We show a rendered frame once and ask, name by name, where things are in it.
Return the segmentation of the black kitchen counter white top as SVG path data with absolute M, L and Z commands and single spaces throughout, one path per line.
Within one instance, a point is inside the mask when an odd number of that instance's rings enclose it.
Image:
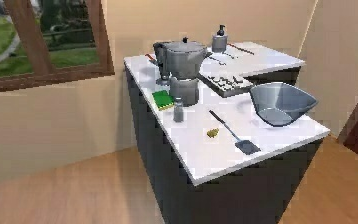
M 246 79 L 256 85 L 284 82 L 296 87 L 303 61 L 253 43 L 228 45 L 207 58 L 203 76 Z M 327 127 L 307 114 L 284 127 L 272 127 L 255 113 L 249 91 L 222 98 L 201 80 L 199 101 L 159 111 L 152 94 L 161 90 L 157 65 L 145 55 L 124 60 L 137 146 L 165 224 L 278 224 L 323 139 Z M 245 155 L 214 111 L 242 140 L 259 149 Z M 209 138 L 206 132 L 218 128 Z

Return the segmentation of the grey soap dispenser black pump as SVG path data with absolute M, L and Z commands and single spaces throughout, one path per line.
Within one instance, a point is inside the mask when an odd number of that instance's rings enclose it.
M 222 53 L 227 48 L 228 35 L 224 30 L 225 26 L 223 24 L 219 25 L 219 30 L 212 37 L 212 51 L 215 53 Z

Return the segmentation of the grey salt shaker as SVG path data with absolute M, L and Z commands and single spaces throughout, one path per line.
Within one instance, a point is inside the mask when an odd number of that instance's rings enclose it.
M 174 117 L 175 122 L 182 122 L 184 120 L 183 102 L 180 97 L 176 97 L 174 100 Z

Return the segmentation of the green yellow sponge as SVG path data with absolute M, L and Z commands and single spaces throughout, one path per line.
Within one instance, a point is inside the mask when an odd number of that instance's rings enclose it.
M 152 96 L 159 111 L 165 110 L 174 105 L 173 98 L 166 90 L 156 91 L 152 94 Z

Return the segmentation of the grey metal moka pot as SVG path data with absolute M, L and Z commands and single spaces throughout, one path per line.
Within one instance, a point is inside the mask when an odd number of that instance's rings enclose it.
M 180 98 L 184 107 L 198 103 L 198 75 L 208 53 L 207 47 L 184 37 L 181 41 L 153 44 L 160 77 L 156 83 L 169 87 L 173 98 Z

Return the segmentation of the grey ribbed rack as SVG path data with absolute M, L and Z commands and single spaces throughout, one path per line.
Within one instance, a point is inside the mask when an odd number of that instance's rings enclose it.
M 225 77 L 203 76 L 201 74 L 198 74 L 198 78 L 222 98 L 247 93 L 254 86 L 253 83 L 246 79 L 236 81 L 235 78 L 228 79 Z

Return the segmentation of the grey fork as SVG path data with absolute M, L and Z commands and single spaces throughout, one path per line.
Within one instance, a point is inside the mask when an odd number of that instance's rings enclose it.
M 226 63 L 222 62 L 221 60 L 219 59 L 216 59 L 212 56 L 207 56 L 207 58 L 211 59 L 211 60 L 214 60 L 214 61 L 217 61 L 219 63 L 219 65 L 226 65 Z

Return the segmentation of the grey blue bowl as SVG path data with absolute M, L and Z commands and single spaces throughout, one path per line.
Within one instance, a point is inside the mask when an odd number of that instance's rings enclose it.
M 249 90 L 255 113 L 272 127 L 292 124 L 318 104 L 311 94 L 284 82 L 270 82 Z

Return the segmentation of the brown framed window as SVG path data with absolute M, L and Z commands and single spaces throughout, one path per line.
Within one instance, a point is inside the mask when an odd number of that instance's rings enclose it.
M 30 8 L 30 0 L 4 0 L 4 3 L 18 31 L 33 73 L 0 77 L 0 92 L 115 74 L 101 0 L 86 0 L 99 63 L 64 68 L 56 68 L 52 64 L 41 30 Z

